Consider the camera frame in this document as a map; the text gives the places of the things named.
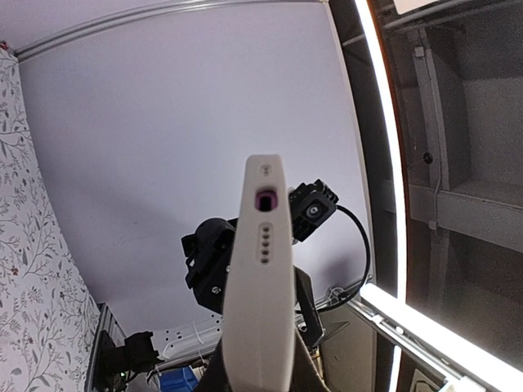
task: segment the metal frame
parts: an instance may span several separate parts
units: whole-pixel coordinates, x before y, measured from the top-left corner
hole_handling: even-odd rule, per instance
[[[431,258],[429,302],[437,313],[443,306],[445,278],[449,263],[450,240],[447,230],[438,230],[438,193],[441,189],[450,189],[449,149],[447,148],[447,127],[440,93],[440,80],[436,69],[437,54],[432,50],[427,32],[424,29],[413,31],[409,35],[412,44],[413,63],[418,79],[423,117],[427,132],[428,151],[435,158],[429,168],[429,181],[433,192],[431,228]]]
[[[230,7],[248,4],[271,4],[279,2],[311,2],[320,3],[318,0],[183,0],[181,2],[161,2],[144,7],[132,8],[131,10],[116,12],[103,16],[98,19],[90,20],[86,23],[78,24],[69,29],[60,31],[50,37],[30,43],[18,50],[15,54],[20,63],[32,57],[40,55],[55,47],[59,47],[68,42],[85,38],[95,33],[100,33],[109,29],[114,29],[122,25],[127,25],[138,20],[146,20],[157,16],[179,14],[188,11],[209,10],[220,7]]]
[[[488,12],[488,11],[492,11],[495,9],[509,7],[509,6],[513,6],[515,4],[521,3],[521,0],[502,0],[501,2],[482,5],[482,6],[479,6],[478,8],[473,8],[471,10],[456,12],[453,15],[445,16],[442,18],[437,18],[434,20],[430,20],[428,22],[407,25],[410,22],[420,20],[427,16],[434,15],[438,12],[448,11],[448,10],[451,10],[452,8],[459,7],[459,6],[468,4],[469,2],[475,2],[475,1],[476,0],[450,0],[448,2],[436,4],[435,6],[422,9],[421,11],[416,11],[410,15],[393,20],[392,22],[385,23],[382,28],[383,28],[383,30],[386,30],[386,31],[394,30],[396,33],[405,33],[407,31],[410,31],[413,29],[420,29],[420,28],[430,27],[430,26],[434,26],[434,25],[440,25],[440,24],[447,23],[452,20],[460,19],[460,18],[463,18],[466,16],[477,15],[477,14],[480,14],[483,12]],[[346,41],[342,42],[342,47],[348,47],[349,45],[352,45],[353,43],[359,42],[363,39],[365,39],[364,34],[360,34],[355,37],[349,38]]]
[[[98,392],[94,389],[92,383],[95,371],[96,356],[98,355],[98,350],[100,349],[100,338],[102,331],[106,331],[116,345],[123,345],[123,340],[126,337],[107,304],[100,304],[99,308],[100,318],[98,321],[98,327],[96,328],[94,341],[92,343],[91,358],[89,360],[89,367],[87,368],[86,374],[85,392]]]
[[[523,373],[401,303],[372,283],[347,306],[442,381],[440,392],[512,391]]]
[[[384,181],[382,191],[383,209],[396,213],[392,183]],[[434,203],[434,190],[426,186],[411,184],[409,192],[411,218],[428,223]],[[438,227],[516,252],[523,252],[523,243],[521,243],[523,209],[521,206],[459,193],[459,189],[441,190],[438,193],[437,202],[440,206]],[[492,216],[496,216],[497,219],[489,223],[489,230],[484,230],[485,222],[489,221]]]

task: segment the white wall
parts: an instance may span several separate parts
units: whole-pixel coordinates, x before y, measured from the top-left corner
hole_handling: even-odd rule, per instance
[[[467,80],[476,179],[523,186],[523,77]]]
[[[360,139],[329,8],[257,4],[161,16],[21,65],[44,180],[87,285],[127,333],[199,321],[180,237],[238,214],[250,154],[289,186],[324,180],[368,225]],[[322,297],[359,279],[336,214],[295,261]]]

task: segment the wall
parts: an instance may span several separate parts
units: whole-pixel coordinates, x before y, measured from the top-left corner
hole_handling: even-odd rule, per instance
[[[442,323],[515,368],[523,368],[523,305],[464,281],[449,289]]]
[[[463,84],[474,178],[523,186],[523,77]]]
[[[18,62],[0,49],[0,390],[83,390],[98,309],[47,197]]]
[[[374,390],[376,332],[347,306],[321,315],[326,335],[347,327],[321,345],[325,381],[332,392]]]

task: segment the cable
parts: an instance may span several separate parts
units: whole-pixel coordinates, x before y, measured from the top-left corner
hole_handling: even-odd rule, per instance
[[[138,377],[139,373],[134,373],[132,376],[130,376],[128,379],[126,379],[122,384],[120,384],[114,392],[124,392],[127,389],[127,386],[131,381],[133,381],[135,378]]]
[[[345,215],[349,216],[352,221],[355,223],[356,227],[360,231],[361,238],[363,239],[364,245],[365,245],[365,271],[363,272],[363,278],[360,280],[360,283],[358,286],[356,286],[354,289],[352,289],[351,293],[345,292],[345,297],[342,298],[338,303],[325,306],[323,308],[319,308],[318,313],[324,313],[329,312],[330,310],[335,310],[339,308],[340,306],[345,305],[348,301],[350,301],[352,298],[358,295],[360,292],[360,289],[363,287],[363,285],[367,282],[367,277],[369,276],[370,271],[370,242],[369,237],[367,236],[367,233],[365,233],[365,229],[363,225],[361,224],[360,220],[354,215],[351,211],[349,211],[344,206],[340,206],[339,204],[336,206],[336,208],[343,212]]]
[[[147,373],[147,377],[145,378],[145,380],[147,381],[147,385],[149,385],[149,381],[151,378],[153,378],[155,372],[156,372],[156,374],[160,373],[156,367],[154,367],[153,370],[151,370],[149,373]]]

